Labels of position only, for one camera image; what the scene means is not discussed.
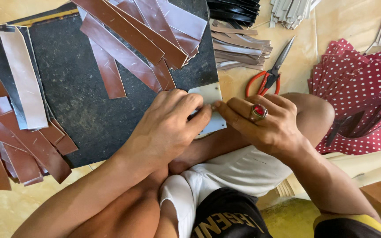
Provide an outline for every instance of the white shorts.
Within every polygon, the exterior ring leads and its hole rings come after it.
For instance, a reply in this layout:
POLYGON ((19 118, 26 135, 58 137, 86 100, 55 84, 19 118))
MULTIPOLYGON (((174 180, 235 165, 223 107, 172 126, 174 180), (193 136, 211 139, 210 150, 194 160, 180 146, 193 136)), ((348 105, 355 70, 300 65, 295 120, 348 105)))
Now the white shorts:
POLYGON ((161 186, 160 204, 166 199, 173 203, 179 221, 179 237, 188 238, 196 208, 213 191, 227 187, 260 197, 291 173, 281 161, 251 145, 167 178, 161 186))

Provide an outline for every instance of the black shirt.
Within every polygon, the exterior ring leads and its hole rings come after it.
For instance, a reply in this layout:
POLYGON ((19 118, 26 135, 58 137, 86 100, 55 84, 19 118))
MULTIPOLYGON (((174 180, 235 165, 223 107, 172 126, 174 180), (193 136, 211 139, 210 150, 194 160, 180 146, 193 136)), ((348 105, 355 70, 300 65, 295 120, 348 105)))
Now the black shirt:
MULTIPOLYGON (((212 192, 196 209, 192 238, 271 238, 257 206, 257 197, 231 188, 212 192)), ((349 218, 325 219, 315 237, 381 238, 381 232, 349 218)))

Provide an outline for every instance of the leg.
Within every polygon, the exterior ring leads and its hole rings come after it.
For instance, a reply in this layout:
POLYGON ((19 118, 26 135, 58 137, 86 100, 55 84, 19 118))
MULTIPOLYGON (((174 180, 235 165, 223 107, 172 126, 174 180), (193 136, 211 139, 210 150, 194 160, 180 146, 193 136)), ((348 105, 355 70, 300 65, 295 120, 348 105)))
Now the leg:
MULTIPOLYGON (((334 120, 334 109, 325 100, 309 94, 288 93, 282 95, 292 101, 297 109, 296 122, 299 131, 315 147, 320 143, 334 120)), ((227 154, 250 145, 240 132, 229 126, 203 139, 194 141, 178 158, 168 165, 170 172, 180 174, 193 165, 227 154)))
POLYGON ((69 237, 154 237, 160 218, 158 190, 167 173, 167 167, 153 172, 69 237))

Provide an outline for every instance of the scissors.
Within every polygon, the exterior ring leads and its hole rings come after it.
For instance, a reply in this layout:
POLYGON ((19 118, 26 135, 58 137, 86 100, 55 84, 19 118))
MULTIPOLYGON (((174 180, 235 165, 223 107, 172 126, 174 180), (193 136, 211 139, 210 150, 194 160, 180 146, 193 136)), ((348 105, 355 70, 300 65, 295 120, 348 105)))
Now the scissors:
POLYGON ((267 92, 269 88, 276 82, 276 91, 274 94, 278 95, 278 92, 280 91, 280 73, 278 73, 278 70, 282 66, 282 63, 286 56, 289 53, 290 48, 292 47, 293 40, 295 37, 292 38, 292 40, 289 41, 289 43, 286 45, 286 47, 283 49, 283 51, 280 53, 276 63, 274 63, 273 67, 268 71, 262 71, 261 73, 257 74, 256 76, 252 77, 245 88, 245 97, 249 97, 249 87, 251 87, 251 84, 256 80, 257 78, 264 75, 264 78, 262 79, 262 83, 260 85, 260 88, 258 89, 258 95, 264 96, 264 94, 267 92))

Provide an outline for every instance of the tiled floor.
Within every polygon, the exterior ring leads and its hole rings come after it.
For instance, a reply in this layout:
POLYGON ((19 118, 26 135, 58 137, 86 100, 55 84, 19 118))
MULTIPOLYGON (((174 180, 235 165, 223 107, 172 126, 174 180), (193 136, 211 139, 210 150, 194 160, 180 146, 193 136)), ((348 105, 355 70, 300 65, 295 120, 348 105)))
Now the tiled floor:
MULTIPOLYGON (((364 51, 375 40, 381 25, 381 0, 323 0, 311 12, 310 19, 303 20, 296 30, 284 29, 279 24, 276 28, 270 29, 268 28, 271 12, 269 2, 270 0, 260 1, 262 6, 260 16, 252 27, 259 31, 258 39, 271 40, 274 47, 271 59, 265 63, 266 69, 274 64, 278 52, 296 35, 293 47, 281 67, 281 93, 308 92, 306 80, 310 77, 310 70, 331 40, 343 37, 357 50, 364 51)), ((248 79, 258 72, 241 67, 219 72, 224 100, 231 97, 243 98, 248 79)), ((100 164, 74 169, 61 185, 48 176, 44 182, 36 185, 23 187, 12 184, 13 191, 0 191, 0 238, 10 237, 41 203, 100 164)))

